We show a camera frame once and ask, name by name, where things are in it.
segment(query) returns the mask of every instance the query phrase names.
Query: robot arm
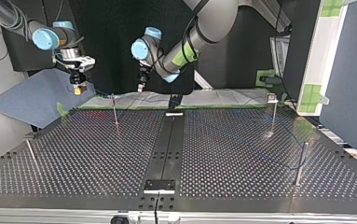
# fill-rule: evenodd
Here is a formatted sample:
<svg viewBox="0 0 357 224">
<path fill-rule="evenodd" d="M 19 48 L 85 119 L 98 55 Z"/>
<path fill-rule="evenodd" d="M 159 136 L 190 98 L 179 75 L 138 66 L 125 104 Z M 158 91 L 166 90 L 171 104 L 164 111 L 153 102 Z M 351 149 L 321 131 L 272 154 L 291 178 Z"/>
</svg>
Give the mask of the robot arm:
<svg viewBox="0 0 357 224">
<path fill-rule="evenodd" d="M 78 48 L 81 38 L 76 36 L 73 24 L 69 21 L 55 21 L 53 27 L 48 27 L 39 21 L 28 19 L 22 11 L 9 0 L 0 0 L 0 24 L 11 32 L 31 39 L 42 50 L 60 51 L 57 58 L 71 74 L 75 94 L 80 95 L 86 90 L 86 77 L 83 73 L 89 71 L 95 60 L 83 56 Z"/>
<path fill-rule="evenodd" d="M 230 32 L 239 7 L 238 0 L 184 0 L 184 2 L 197 13 L 196 24 L 167 55 L 162 55 L 159 50 L 161 31 L 157 28 L 146 28 L 144 37 L 132 44 L 131 53 L 141 65 L 139 91 L 146 84 L 152 69 L 169 83 L 177 79 L 181 67 L 194 62 L 203 49 L 218 43 Z"/>
</svg>

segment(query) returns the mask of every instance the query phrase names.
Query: table surface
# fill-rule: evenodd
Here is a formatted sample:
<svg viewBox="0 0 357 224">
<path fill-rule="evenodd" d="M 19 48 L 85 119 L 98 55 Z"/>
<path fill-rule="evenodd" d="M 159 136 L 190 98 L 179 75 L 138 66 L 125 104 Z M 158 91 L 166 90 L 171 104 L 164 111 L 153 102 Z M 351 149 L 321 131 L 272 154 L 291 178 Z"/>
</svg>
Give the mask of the table surface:
<svg viewBox="0 0 357 224">
<path fill-rule="evenodd" d="M 291 109 L 164 113 L 56 121 L 31 141 L 36 160 L 24 143 L 0 159 L 0 208 L 357 215 L 357 160 Z M 144 194 L 147 180 L 175 193 Z"/>
</svg>

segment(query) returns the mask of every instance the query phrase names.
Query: metal bracket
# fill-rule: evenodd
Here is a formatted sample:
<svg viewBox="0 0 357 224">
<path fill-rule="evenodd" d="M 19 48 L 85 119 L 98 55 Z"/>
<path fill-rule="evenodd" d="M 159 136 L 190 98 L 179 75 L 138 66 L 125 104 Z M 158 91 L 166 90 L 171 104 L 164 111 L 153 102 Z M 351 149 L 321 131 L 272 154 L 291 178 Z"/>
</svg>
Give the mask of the metal bracket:
<svg viewBox="0 0 357 224">
<path fill-rule="evenodd" d="M 175 180 L 147 180 L 144 194 L 174 194 Z"/>
<path fill-rule="evenodd" d="M 326 96 L 321 95 L 320 104 L 329 105 L 330 99 Z"/>
<path fill-rule="evenodd" d="M 195 70 L 195 82 L 203 88 L 204 91 L 212 91 L 213 86 L 207 82 L 207 80 L 201 76 L 201 74 Z"/>
</svg>

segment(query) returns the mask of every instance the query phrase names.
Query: green tape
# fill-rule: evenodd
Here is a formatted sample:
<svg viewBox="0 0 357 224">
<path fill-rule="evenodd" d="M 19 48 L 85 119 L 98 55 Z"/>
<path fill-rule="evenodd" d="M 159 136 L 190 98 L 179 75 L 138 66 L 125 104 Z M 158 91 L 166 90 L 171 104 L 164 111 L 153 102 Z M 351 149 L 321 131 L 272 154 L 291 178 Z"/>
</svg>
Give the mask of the green tape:
<svg viewBox="0 0 357 224">
<path fill-rule="evenodd" d="M 60 114 L 61 117 L 65 117 L 65 116 L 68 115 L 68 111 L 66 111 L 66 110 L 64 109 L 64 105 L 63 105 L 62 103 L 58 102 L 58 103 L 57 103 L 57 106 L 56 106 L 56 109 L 57 109 L 57 111 L 59 112 L 59 114 Z"/>
<path fill-rule="evenodd" d="M 195 49 L 195 51 L 192 50 L 192 48 L 190 48 L 189 43 L 186 43 L 184 46 L 184 51 L 185 51 L 185 56 L 186 58 L 193 63 L 194 61 L 196 61 L 197 59 L 195 58 L 195 52 L 199 53 L 198 50 Z M 182 50 L 179 51 L 179 53 L 177 55 L 175 55 L 175 58 L 172 60 L 172 62 L 177 65 L 177 66 L 184 66 L 185 64 L 187 64 L 187 61 L 184 57 L 184 54 L 182 53 Z"/>
<path fill-rule="evenodd" d="M 266 82 L 263 82 L 260 80 L 260 77 L 275 77 L 276 76 L 276 72 L 272 69 L 270 70 L 259 70 L 256 73 L 256 87 L 267 87 L 267 88 L 271 88 L 273 87 L 273 85 L 271 84 L 266 84 Z"/>
<path fill-rule="evenodd" d="M 340 16 L 341 8 L 344 0 L 324 0 L 321 17 L 338 17 Z"/>
<path fill-rule="evenodd" d="M 299 112 L 315 113 L 321 101 L 321 85 L 307 84 L 304 86 Z"/>
<path fill-rule="evenodd" d="M 281 97 L 280 102 L 279 102 L 279 106 L 285 106 L 286 98 L 288 98 L 288 94 L 284 93 Z"/>
</svg>

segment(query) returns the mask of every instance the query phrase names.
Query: metal breadboard table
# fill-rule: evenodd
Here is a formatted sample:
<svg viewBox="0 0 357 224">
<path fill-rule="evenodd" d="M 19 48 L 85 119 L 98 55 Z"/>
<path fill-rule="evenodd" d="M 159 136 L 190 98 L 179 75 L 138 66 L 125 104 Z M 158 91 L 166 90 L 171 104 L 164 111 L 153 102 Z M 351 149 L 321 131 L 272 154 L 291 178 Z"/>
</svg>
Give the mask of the metal breadboard table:
<svg viewBox="0 0 357 224">
<path fill-rule="evenodd" d="M 289 108 L 272 112 L 117 111 L 116 125 L 112 110 L 73 111 L 31 141 L 35 160 L 24 143 L 1 157 L 0 212 L 357 215 L 357 160 Z M 149 180 L 170 194 L 144 193 Z"/>
</svg>

